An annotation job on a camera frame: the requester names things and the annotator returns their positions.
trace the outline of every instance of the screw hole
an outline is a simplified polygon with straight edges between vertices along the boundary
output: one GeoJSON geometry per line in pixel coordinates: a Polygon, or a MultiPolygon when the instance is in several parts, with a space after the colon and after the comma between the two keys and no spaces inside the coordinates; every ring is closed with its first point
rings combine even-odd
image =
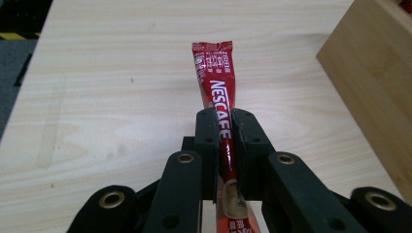
{"type": "Polygon", "coordinates": [[[124,193],[111,191],[105,193],[99,200],[99,206],[103,209],[113,209],[124,201],[124,193]]]}
{"type": "Polygon", "coordinates": [[[283,163],[283,164],[293,164],[294,163],[294,158],[289,155],[285,154],[280,154],[278,155],[278,161],[283,163]]]}
{"type": "Polygon", "coordinates": [[[381,193],[370,191],[365,194],[365,198],[369,204],[381,210],[394,211],[396,209],[395,202],[381,193]]]}
{"type": "Polygon", "coordinates": [[[345,223],[337,217],[332,217],[332,218],[328,219],[327,220],[327,225],[331,229],[338,230],[338,231],[343,231],[346,228],[345,223]]]}
{"type": "Polygon", "coordinates": [[[166,229],[173,229],[176,228],[180,223],[180,219],[178,216],[166,216],[163,221],[163,227],[166,229]]]}
{"type": "Polygon", "coordinates": [[[191,163],[194,160],[193,155],[190,154],[180,154],[178,156],[178,162],[180,163],[191,163]]]}

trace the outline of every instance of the wooden block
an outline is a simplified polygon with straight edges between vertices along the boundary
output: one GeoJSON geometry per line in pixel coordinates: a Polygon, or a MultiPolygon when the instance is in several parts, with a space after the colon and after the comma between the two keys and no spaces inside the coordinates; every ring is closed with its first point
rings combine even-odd
{"type": "Polygon", "coordinates": [[[412,204],[412,17],[394,1],[355,0],[317,58],[412,204]]]}

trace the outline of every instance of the black floor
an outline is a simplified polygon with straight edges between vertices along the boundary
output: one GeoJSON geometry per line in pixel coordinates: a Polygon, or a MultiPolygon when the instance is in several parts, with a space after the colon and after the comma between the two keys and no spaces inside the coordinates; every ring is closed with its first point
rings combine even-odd
{"type": "Polygon", "coordinates": [[[0,32],[26,38],[13,41],[0,37],[0,142],[16,102],[26,61],[37,44],[37,39],[29,38],[38,37],[51,3],[52,0],[0,0],[0,32]]]}
{"type": "Polygon", "coordinates": [[[37,40],[0,41],[0,141],[18,95],[18,77],[36,43],[37,40]]]}

